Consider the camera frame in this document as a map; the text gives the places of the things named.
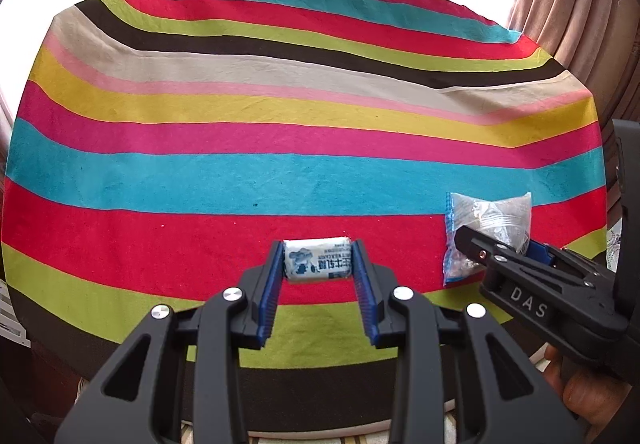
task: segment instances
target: person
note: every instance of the person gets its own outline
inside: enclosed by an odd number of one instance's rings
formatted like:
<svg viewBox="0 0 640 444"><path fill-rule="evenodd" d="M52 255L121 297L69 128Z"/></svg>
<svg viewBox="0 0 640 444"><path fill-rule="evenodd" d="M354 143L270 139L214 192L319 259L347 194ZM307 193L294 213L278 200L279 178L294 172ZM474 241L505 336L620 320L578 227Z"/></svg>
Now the person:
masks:
<svg viewBox="0 0 640 444"><path fill-rule="evenodd" d="M583 368L564 384L560 373L562 354L552 346L546 347L549 364L543 375L562 398L564 405L587 420L591 427L586 441L592 442L609 423L622 405L631 387L618 379Z"/></svg>

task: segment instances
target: blue stripe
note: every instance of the blue stripe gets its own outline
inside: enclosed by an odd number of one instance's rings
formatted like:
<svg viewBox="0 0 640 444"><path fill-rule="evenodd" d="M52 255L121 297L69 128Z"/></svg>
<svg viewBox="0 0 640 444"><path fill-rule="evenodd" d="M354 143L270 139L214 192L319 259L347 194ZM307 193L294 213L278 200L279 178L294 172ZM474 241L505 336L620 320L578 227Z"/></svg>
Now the blue stripe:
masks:
<svg viewBox="0 0 640 444"><path fill-rule="evenodd" d="M500 25L486 25L471 18L461 18L415 7L406 3L380 0L247 0L276 3L289 7L340 14L381 25L432 32L480 43L515 43L521 36L516 30Z"/></svg>
<svg viewBox="0 0 640 444"><path fill-rule="evenodd" d="M106 155L55 143L22 119L7 175L67 205L219 215L436 215L447 191L487 200L531 191L540 205L604 185L600 148L533 170L294 154Z"/></svg>

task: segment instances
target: ribbed blue pad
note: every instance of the ribbed blue pad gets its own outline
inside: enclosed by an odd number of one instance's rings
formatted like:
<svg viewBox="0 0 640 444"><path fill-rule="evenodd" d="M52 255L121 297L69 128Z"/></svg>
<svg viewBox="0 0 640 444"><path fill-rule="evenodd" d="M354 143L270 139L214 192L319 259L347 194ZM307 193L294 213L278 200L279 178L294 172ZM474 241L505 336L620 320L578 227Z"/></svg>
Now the ribbed blue pad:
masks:
<svg viewBox="0 0 640 444"><path fill-rule="evenodd" d="M378 322L376 316L376 300L371 289L369 276L364 266L364 260L360 254L357 244L351 245L351 269L353 272L353 282L360 306L360 315L364 325L364 333L367 334L372 345L378 342Z"/></svg>
<svg viewBox="0 0 640 444"><path fill-rule="evenodd" d="M529 241L529 247L527 248L527 254L525 256L540 263L544 263L545 265L551 265L551 262L553 261L553 258L546 249L546 245L542 245L541 243L533 240Z"/></svg>
<svg viewBox="0 0 640 444"><path fill-rule="evenodd" d="M261 347L263 347L267 339L271 337L273 320L276 316L276 308L278 308L278 296L280 296L280 288L282 287L283 273L284 244L280 242L269 270L267 283L264 286L264 293L260 299L260 306L258 306L258 340L260 341Z"/></svg>

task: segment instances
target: metal bolt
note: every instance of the metal bolt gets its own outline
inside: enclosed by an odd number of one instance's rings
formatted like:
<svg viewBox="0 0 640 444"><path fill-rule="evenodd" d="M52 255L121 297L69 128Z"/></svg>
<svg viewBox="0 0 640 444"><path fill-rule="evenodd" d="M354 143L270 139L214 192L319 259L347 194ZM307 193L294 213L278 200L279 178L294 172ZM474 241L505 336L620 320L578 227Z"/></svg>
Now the metal bolt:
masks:
<svg viewBox="0 0 640 444"><path fill-rule="evenodd" d="M238 287L229 287L222 293L222 297L227 301L236 301L242 297L242 289Z"/></svg>
<svg viewBox="0 0 640 444"><path fill-rule="evenodd" d="M164 319L171 312L167 305L156 305L151 309L151 317L154 319Z"/></svg>
<svg viewBox="0 0 640 444"><path fill-rule="evenodd" d="M394 289L394 298L400 300L408 300L414 297L414 291L409 287L396 287Z"/></svg>
<svg viewBox="0 0 640 444"><path fill-rule="evenodd" d="M486 314L486 308L480 303L471 303L466 306L466 313L472 318L482 318Z"/></svg>

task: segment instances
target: lace curtain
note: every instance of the lace curtain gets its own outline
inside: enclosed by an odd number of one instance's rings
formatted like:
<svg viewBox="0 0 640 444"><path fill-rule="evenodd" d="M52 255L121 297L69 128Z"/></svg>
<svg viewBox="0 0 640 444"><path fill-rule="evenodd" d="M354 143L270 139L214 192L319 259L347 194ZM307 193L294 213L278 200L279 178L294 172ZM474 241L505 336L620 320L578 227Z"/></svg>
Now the lace curtain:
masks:
<svg viewBox="0 0 640 444"><path fill-rule="evenodd" d="M640 120L639 23L636 0L515 0L509 22L593 93L604 144L609 226L622 213L611 119Z"/></svg>

